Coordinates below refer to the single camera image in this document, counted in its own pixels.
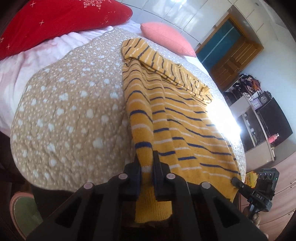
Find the yellow striped knit sweater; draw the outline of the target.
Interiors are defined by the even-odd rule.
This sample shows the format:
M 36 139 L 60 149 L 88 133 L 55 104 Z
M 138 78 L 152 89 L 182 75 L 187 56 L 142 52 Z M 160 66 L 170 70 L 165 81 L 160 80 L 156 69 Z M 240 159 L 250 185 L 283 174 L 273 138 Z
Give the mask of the yellow striped knit sweater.
M 230 143 L 208 118 L 209 87 L 142 38 L 123 41 L 121 53 L 126 111 L 142 167 L 136 222 L 162 221 L 172 214 L 171 203 L 158 202 L 154 195 L 154 151 L 174 174 L 193 184 L 209 182 L 233 201 L 237 189 L 231 179 L 241 174 Z

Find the pile of clothes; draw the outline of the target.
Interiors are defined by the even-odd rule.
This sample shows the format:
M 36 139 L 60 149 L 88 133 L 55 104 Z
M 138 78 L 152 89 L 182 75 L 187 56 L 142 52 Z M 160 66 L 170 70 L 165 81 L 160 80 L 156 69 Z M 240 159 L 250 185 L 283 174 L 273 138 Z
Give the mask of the pile of clothes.
M 253 95 L 255 92 L 262 93 L 260 81 L 250 74 L 241 74 L 236 82 L 236 87 L 241 93 L 249 95 Z

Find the yellow printed box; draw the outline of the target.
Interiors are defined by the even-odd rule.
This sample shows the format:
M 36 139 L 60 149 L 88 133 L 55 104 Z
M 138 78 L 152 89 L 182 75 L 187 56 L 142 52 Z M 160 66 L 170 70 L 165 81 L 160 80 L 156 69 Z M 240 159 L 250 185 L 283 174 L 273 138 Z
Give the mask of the yellow printed box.
M 255 188 L 258 175 L 254 171 L 246 173 L 245 184 L 251 188 Z

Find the white shelf unit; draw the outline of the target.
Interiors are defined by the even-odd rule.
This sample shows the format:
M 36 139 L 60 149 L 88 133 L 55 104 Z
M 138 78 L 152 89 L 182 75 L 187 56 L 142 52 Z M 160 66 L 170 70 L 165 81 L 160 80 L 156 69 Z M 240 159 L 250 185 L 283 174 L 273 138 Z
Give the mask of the white shelf unit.
M 253 105 L 244 94 L 229 106 L 240 128 L 246 158 L 246 169 L 255 170 L 275 160 L 263 123 Z

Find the pink bottle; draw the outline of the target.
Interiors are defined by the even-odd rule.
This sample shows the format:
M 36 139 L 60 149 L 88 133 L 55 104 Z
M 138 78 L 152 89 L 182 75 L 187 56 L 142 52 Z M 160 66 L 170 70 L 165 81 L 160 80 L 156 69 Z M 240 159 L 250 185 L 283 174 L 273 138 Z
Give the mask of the pink bottle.
M 276 133 L 268 138 L 269 143 L 273 143 L 279 137 L 279 133 Z

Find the black television screen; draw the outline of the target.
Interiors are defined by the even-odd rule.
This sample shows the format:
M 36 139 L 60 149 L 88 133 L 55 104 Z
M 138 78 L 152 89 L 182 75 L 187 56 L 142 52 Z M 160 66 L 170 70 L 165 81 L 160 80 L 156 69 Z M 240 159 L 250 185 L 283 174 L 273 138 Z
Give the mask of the black television screen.
M 274 147 L 280 145 L 293 134 L 285 114 L 274 98 L 257 109 L 256 113 L 263 124 L 268 138 L 278 134 L 276 140 L 272 142 Z

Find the green pink slipper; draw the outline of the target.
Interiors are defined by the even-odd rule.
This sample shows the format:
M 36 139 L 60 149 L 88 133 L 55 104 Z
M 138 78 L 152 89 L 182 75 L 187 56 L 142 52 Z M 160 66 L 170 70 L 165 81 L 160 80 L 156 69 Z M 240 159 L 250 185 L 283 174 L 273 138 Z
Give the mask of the green pink slipper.
M 27 236 L 42 222 L 34 196 L 27 192 L 17 192 L 10 200 L 10 214 L 21 237 Z

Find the beige white-spotted quilt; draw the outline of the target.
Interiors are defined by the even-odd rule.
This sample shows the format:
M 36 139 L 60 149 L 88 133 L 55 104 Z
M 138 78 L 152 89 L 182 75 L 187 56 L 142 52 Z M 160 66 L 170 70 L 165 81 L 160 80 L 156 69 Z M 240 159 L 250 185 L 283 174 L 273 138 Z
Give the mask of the beige white-spotted quilt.
M 106 182 L 133 160 L 136 152 L 123 90 L 121 45 L 134 38 L 144 39 L 209 87 L 213 100 L 207 106 L 208 118 L 230 143 L 240 178 L 245 177 L 246 161 L 236 122 L 197 61 L 115 28 L 71 50 L 28 81 L 11 127 L 11 151 L 30 183 L 49 190 L 75 191 L 85 182 Z

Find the small desk clock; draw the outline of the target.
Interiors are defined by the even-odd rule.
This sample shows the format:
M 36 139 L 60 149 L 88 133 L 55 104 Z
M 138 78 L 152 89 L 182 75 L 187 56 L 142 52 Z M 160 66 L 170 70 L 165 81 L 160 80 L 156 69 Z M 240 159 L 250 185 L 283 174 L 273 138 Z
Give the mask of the small desk clock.
M 264 91 L 262 94 L 260 94 L 258 99 L 262 105 L 265 105 L 267 102 L 270 101 L 271 97 L 268 91 Z

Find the brown wooden door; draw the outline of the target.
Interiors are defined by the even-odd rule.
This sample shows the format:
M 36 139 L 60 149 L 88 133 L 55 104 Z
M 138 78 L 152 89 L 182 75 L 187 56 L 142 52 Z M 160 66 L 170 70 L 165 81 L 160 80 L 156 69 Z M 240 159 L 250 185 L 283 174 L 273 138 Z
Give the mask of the brown wooden door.
M 264 47 L 240 37 L 228 52 L 210 69 L 210 76 L 221 92 L 237 81 L 240 73 L 262 52 Z

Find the pink white fluffy blanket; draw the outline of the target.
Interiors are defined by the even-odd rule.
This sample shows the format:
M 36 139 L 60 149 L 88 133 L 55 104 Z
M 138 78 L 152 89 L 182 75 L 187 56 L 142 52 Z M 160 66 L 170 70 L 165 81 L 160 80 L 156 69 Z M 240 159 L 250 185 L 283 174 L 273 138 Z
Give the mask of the pink white fluffy blanket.
M 10 136 L 20 98 L 27 82 L 35 73 L 57 62 L 71 50 L 114 28 L 108 26 L 102 29 L 70 32 L 1 60 L 1 132 Z

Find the white glossy wardrobe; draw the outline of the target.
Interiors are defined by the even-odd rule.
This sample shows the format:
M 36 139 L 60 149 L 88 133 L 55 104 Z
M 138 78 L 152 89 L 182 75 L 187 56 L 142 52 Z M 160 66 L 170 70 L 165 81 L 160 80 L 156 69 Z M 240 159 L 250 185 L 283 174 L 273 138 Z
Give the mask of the white glossy wardrobe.
M 268 41 L 268 25 L 253 1 L 187 0 L 187 1 L 120 1 L 129 6 L 132 20 L 142 24 L 162 22 L 176 29 L 192 45 L 199 47 L 229 14 L 245 32 L 261 44 Z

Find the pink cushion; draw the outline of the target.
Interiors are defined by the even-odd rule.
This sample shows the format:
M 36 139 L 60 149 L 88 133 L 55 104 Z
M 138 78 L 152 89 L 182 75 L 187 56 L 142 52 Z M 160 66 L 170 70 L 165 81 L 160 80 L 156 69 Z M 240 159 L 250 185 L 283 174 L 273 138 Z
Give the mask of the pink cushion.
M 174 28 L 159 22 L 140 24 L 145 38 L 161 45 L 178 55 L 195 57 L 196 53 L 191 44 Z

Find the red floral pillow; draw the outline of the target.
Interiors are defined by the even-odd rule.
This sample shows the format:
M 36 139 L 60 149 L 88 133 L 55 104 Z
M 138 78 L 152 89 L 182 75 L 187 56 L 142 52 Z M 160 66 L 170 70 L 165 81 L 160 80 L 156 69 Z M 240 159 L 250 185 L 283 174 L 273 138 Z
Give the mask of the red floral pillow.
M 28 1 L 1 34 L 1 59 L 70 32 L 120 25 L 132 15 L 118 1 Z

